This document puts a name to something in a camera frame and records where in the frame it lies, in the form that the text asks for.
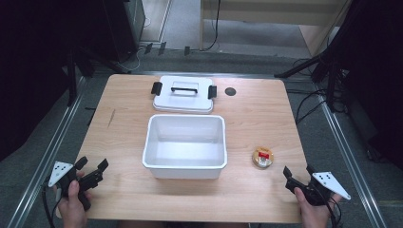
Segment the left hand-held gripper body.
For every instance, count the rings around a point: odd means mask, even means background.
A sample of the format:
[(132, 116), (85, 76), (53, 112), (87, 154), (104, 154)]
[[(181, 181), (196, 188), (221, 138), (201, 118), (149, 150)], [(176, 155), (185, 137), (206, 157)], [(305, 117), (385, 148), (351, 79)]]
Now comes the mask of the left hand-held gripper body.
[(56, 200), (67, 197), (67, 191), (69, 184), (72, 181), (78, 181), (80, 184), (80, 192), (78, 195), (79, 201), (83, 204), (85, 211), (91, 207), (89, 199), (86, 197), (86, 191), (98, 186), (98, 183), (102, 181), (103, 174), (97, 174), (96, 169), (89, 174), (79, 178), (77, 176), (77, 169), (74, 164), (57, 161), (51, 172), (48, 186), (56, 187)]

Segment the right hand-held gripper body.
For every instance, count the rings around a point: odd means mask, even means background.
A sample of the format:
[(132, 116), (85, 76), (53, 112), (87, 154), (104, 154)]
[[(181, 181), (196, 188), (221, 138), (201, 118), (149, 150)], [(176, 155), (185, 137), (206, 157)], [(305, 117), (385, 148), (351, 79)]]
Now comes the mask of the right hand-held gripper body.
[(331, 172), (315, 172), (314, 178), (307, 184), (296, 180), (292, 175), (291, 182), (293, 187), (288, 190), (294, 193), (296, 187), (301, 189), (307, 201), (313, 206), (327, 204), (332, 194), (339, 194), (346, 200), (351, 199), (351, 195)]

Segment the round yellow snack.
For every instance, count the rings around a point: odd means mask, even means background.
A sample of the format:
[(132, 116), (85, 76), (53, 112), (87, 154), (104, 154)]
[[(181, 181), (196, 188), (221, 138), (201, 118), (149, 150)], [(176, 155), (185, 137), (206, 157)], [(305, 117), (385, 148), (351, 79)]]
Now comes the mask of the round yellow snack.
[(258, 168), (268, 168), (274, 161), (274, 154), (273, 152), (263, 146), (258, 146), (255, 151), (252, 153), (252, 162)]

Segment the white plastic storage box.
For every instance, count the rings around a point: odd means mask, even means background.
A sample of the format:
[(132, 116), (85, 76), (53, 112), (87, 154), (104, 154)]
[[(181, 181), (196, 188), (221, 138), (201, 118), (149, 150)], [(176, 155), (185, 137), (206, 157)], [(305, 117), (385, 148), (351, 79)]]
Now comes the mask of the white plastic storage box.
[(217, 179), (228, 160), (225, 131), (217, 115), (153, 115), (143, 165), (157, 179)]

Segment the person's right hand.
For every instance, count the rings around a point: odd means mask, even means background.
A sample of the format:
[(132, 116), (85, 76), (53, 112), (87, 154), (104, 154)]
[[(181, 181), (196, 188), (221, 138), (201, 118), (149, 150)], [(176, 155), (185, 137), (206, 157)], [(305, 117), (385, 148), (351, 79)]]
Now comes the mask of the person's right hand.
[(333, 194), (328, 205), (313, 206), (299, 188), (294, 189), (301, 214), (302, 228), (327, 228), (328, 220), (337, 203), (342, 200), (339, 194)]

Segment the person's left hand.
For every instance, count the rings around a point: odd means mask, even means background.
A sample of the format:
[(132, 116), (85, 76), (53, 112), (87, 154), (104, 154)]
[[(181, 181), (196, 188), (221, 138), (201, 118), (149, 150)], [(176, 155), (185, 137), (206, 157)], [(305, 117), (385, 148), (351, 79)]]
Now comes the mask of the person's left hand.
[(63, 221), (63, 228), (86, 228), (87, 216), (83, 204), (79, 201), (80, 184), (73, 180), (68, 187), (67, 197), (57, 204)]

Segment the black tripod stand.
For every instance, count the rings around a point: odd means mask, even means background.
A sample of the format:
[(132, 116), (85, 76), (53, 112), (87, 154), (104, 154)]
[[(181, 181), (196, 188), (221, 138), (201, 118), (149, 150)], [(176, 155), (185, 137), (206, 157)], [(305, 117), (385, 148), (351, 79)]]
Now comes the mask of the black tripod stand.
[(72, 106), (78, 99), (77, 80), (75, 69), (78, 67), (87, 77), (93, 74), (91, 70), (90, 59), (94, 59), (101, 65), (113, 70), (119, 74), (127, 74), (127, 70), (123, 70), (120, 66), (114, 65), (112, 62), (103, 58), (101, 55), (92, 51), (88, 47), (71, 47), (67, 52), (67, 77), (68, 77), (68, 106)]
[(301, 72), (303, 69), (315, 65), (316, 67), (311, 74), (311, 80), (316, 84), (321, 82), (325, 77), (328, 77), (325, 95), (326, 104), (332, 112), (335, 112), (336, 78), (341, 72), (340, 57), (343, 43), (347, 40), (355, 19), (355, 10), (347, 9), (347, 15), (343, 23), (328, 47), (321, 51), (317, 56), (312, 57), (285, 72), (275, 74), (274, 77), (280, 79), (289, 78)]

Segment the black cabinet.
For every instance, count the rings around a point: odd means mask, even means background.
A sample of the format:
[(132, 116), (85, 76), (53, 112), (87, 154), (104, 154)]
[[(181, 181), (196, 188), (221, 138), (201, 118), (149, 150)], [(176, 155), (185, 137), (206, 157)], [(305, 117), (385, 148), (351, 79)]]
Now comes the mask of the black cabinet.
[(123, 62), (140, 48), (145, 14), (143, 0), (103, 0), (112, 57)]

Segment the light wooden furniture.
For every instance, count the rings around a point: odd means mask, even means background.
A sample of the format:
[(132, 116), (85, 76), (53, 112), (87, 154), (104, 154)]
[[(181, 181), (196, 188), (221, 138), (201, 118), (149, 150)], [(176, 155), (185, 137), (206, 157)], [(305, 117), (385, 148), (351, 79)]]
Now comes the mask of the light wooden furniture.
[(200, 43), (203, 21), (214, 19), (299, 25), (312, 56), (318, 55), (334, 27), (343, 23), (353, 0), (200, 0)]

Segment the metal floor rail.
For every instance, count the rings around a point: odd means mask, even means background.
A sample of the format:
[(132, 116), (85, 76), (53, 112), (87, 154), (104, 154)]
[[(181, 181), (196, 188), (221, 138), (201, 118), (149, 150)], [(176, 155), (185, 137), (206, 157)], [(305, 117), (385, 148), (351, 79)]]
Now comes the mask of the metal floor rail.
[(28, 181), (18, 204), (13, 211), (12, 217), (6, 224), (6, 228), (22, 228), (29, 212), (42, 191), (42, 184), (48, 175), (51, 166), (55, 162), (56, 155), (60, 145), (67, 134), (68, 128), (74, 118), (74, 115), (82, 101), (83, 94), (86, 90), (88, 79), (82, 76), (77, 85), (77, 98), (70, 106), (66, 106), (63, 116), (57, 124), (57, 127), (52, 134), (52, 137), (47, 144), (47, 148), (42, 154), (41, 160), (35, 165), (35, 170), (32, 173), (31, 179)]
[(321, 108), (323, 110), (324, 116), (331, 128), (331, 131), (336, 139), (337, 146), (340, 150), (341, 156), (347, 169), (350, 173), (352, 181), (355, 185), (355, 190), (360, 198), (360, 201), (364, 207), (364, 210), (368, 216), (370, 223), (373, 228), (388, 228), (387, 222), (385, 221), (374, 194), (367, 183), (364, 175), (356, 161), (355, 155), (348, 140), (342, 131), (339, 121), (336, 115), (327, 106), (325, 99), (322, 96), (318, 97), (318, 100), (322, 102)]

